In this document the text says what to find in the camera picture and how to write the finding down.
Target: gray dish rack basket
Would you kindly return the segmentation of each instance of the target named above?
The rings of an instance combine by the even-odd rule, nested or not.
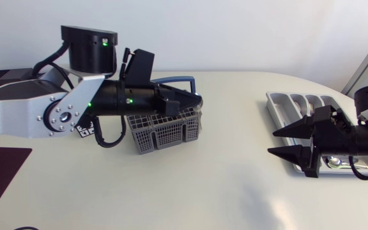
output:
[[[191,93],[196,92],[196,82],[190,76],[165,77],[152,80],[156,83],[189,81]],[[201,127],[201,111],[188,108],[178,116],[166,117],[160,114],[146,116],[127,116],[134,141],[140,154],[154,149],[164,149],[181,144],[183,141],[198,139]]]

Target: blue handle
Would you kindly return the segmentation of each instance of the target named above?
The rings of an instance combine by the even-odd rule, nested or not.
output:
[[[160,79],[151,80],[154,83],[168,83],[168,82],[181,82],[181,81],[189,81],[191,87],[191,93],[196,92],[196,80],[192,76],[176,76],[176,77],[163,77]]]

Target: white wall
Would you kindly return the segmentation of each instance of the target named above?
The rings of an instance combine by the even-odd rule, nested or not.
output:
[[[154,52],[154,70],[277,72],[337,90],[368,52],[366,0],[0,0],[0,69],[53,53],[60,25],[116,31],[118,57]]]

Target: white table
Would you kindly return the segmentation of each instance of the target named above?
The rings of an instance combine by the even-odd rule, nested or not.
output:
[[[138,155],[131,135],[111,149],[78,134],[0,136],[0,146],[33,148],[0,199],[0,229],[368,229],[368,181],[306,178],[266,151],[282,146],[267,91],[332,95],[355,119],[352,99],[276,73],[152,79],[172,75],[193,75],[204,98],[197,141]],[[102,127],[108,141],[120,133],[118,118]]]

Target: metal tray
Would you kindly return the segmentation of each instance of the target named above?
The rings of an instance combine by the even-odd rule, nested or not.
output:
[[[341,108],[340,105],[328,95],[302,94],[302,93],[278,93],[267,92],[268,101],[266,106],[271,114],[273,121],[278,129],[285,127],[295,121],[301,119],[304,115],[311,116],[315,108],[325,105],[332,105],[335,109]],[[302,146],[310,146],[311,140],[294,139],[282,137],[286,146],[301,144]],[[327,165],[328,156],[322,156],[319,173],[328,174],[353,174],[350,168],[336,169]],[[348,156],[333,156],[340,158],[343,162],[349,162]],[[368,167],[368,157],[355,157],[358,159],[357,165]],[[296,171],[302,173],[298,165],[293,165]],[[358,169],[360,173],[368,174],[368,169]]]

